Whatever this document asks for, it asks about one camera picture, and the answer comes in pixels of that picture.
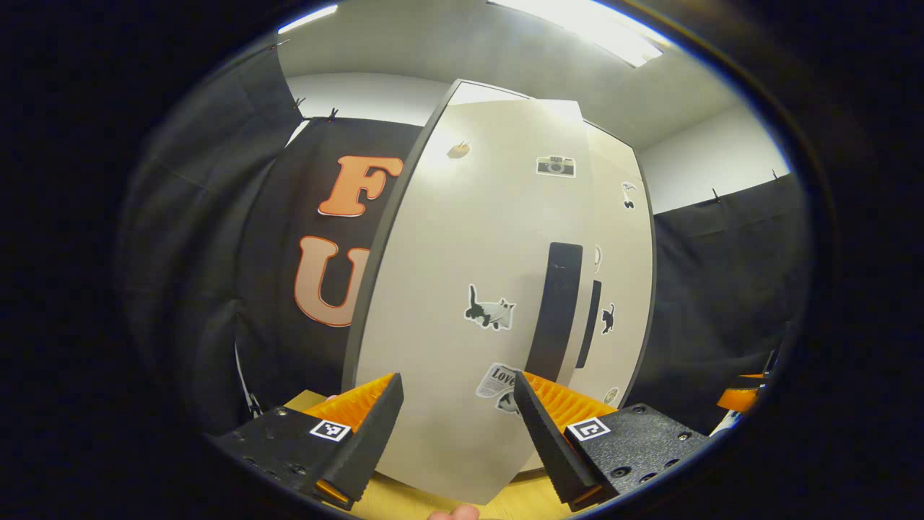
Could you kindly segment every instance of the black curtain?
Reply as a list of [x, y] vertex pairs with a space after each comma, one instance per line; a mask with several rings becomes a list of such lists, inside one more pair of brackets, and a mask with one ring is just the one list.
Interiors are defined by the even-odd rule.
[[269, 33], [190, 91], [128, 186], [115, 286], [163, 390], [211, 431], [237, 424], [237, 245], [250, 205], [301, 122]]
[[760, 372], [799, 327], [807, 225], [796, 175], [655, 215], [654, 315], [626, 402], [709, 434], [728, 384]]
[[403, 161], [419, 134], [420, 127], [402, 123], [315, 118], [273, 165], [252, 203], [237, 257], [237, 346], [249, 390], [264, 409], [285, 404], [305, 389], [323, 395], [341, 390], [350, 327], [325, 325], [299, 308], [293, 294], [302, 256], [299, 241], [313, 236], [336, 245], [320, 295], [339, 305], [347, 287], [362, 280], [361, 272], [351, 276], [347, 252], [371, 247], [397, 178], [380, 173], [385, 177], [382, 193], [374, 199], [359, 195], [365, 211], [357, 217], [322, 215], [318, 206], [331, 196], [338, 161], [351, 155]]

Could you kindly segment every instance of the white wall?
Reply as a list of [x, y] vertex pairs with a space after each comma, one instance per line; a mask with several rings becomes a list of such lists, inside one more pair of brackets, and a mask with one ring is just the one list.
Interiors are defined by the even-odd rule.
[[[334, 73], [286, 78], [292, 97], [305, 98], [298, 108], [305, 118], [378, 119], [422, 127], [443, 100], [449, 85], [393, 74]], [[289, 142], [304, 128], [298, 125]]]
[[652, 213], [739, 192], [789, 173], [782, 152], [744, 106], [671, 135], [638, 154]]

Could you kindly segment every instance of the ceiling light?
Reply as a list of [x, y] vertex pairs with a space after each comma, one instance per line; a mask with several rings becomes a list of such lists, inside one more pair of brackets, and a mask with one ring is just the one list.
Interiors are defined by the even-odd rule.
[[591, 0], [489, 0], [488, 3], [530, 13], [580, 34], [632, 67], [641, 67], [662, 54], [642, 35], [658, 43], [667, 42], [630, 17]]
[[313, 13], [309, 14], [307, 17], [297, 19], [293, 21], [292, 23], [284, 26], [282, 29], [279, 30], [279, 34], [282, 34], [283, 32], [286, 32], [286, 31], [292, 31], [296, 27], [300, 25], [305, 25], [306, 23], [310, 21], [326, 17], [327, 15], [332, 15], [336, 10], [337, 10], [337, 6], [333, 5], [333, 6], [325, 7], [324, 9], [321, 9], [319, 11], [314, 11]]

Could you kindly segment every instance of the cat sticker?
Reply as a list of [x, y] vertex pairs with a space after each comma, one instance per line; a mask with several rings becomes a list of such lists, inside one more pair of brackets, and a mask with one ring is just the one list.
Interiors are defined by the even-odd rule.
[[635, 184], [629, 181], [624, 181], [623, 182], [623, 198], [625, 200], [623, 201], [623, 206], [625, 206], [626, 209], [635, 209], [635, 203], [629, 199], [629, 192], [632, 190], [635, 190], [637, 192], [638, 188], [635, 187]]
[[616, 311], [616, 306], [610, 303], [610, 310], [602, 309], [603, 316], [600, 316], [600, 320], [603, 322], [605, 327], [603, 327], [603, 334], [606, 334], [610, 330], [613, 330], [613, 313]]
[[468, 284], [468, 309], [465, 311], [465, 318], [481, 325], [481, 328], [510, 330], [514, 325], [515, 306], [516, 303], [510, 303], [504, 298], [495, 303], [479, 302], [475, 285]]
[[517, 408], [517, 402], [514, 401], [513, 391], [509, 391], [497, 400], [497, 409], [508, 414], [519, 415], [519, 408]]

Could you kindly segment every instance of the ceiling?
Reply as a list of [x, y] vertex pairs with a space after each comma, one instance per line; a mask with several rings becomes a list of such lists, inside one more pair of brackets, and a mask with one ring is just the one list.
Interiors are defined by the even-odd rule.
[[552, 23], [484, 0], [346, 0], [287, 32], [287, 77], [331, 72], [474, 80], [578, 101], [584, 118], [637, 150], [740, 103], [699, 61], [656, 43], [640, 68]]

